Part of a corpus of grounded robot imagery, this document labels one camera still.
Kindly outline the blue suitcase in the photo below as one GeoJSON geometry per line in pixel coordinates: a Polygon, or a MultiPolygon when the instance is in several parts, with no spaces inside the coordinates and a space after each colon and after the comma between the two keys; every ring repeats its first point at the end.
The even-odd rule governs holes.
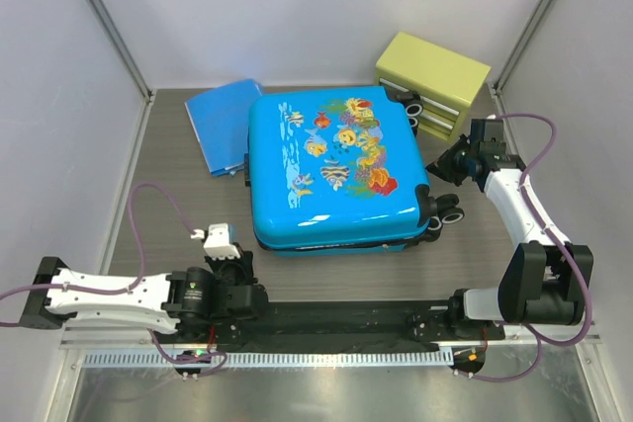
{"type": "Polygon", "coordinates": [[[465,216],[435,197],[405,107],[382,86],[266,94],[249,109],[258,244],[280,255],[400,251],[465,216]]]}

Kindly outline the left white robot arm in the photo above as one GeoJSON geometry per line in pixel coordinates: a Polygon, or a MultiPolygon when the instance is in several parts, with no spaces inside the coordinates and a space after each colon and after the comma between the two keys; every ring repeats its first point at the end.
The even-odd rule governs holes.
{"type": "Polygon", "coordinates": [[[206,267],[127,278],[76,273],[57,257],[42,258],[19,326],[144,328],[196,343],[225,322],[261,317],[268,294],[230,226],[211,224],[191,237],[201,242],[206,267]]]}

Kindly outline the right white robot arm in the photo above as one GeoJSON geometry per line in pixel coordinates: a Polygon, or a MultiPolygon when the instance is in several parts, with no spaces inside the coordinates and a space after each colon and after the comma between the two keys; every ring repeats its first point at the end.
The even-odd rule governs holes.
{"type": "Polygon", "coordinates": [[[427,170],[441,180],[460,186],[472,179],[496,207],[514,246],[505,273],[495,288],[470,289],[463,304],[445,318],[448,331],[466,339],[482,321],[577,326],[565,345],[580,343],[592,324],[589,281],[593,255],[576,245],[554,223],[534,191],[525,162],[507,148],[504,118],[473,120],[469,134],[431,163],[427,170]]]}

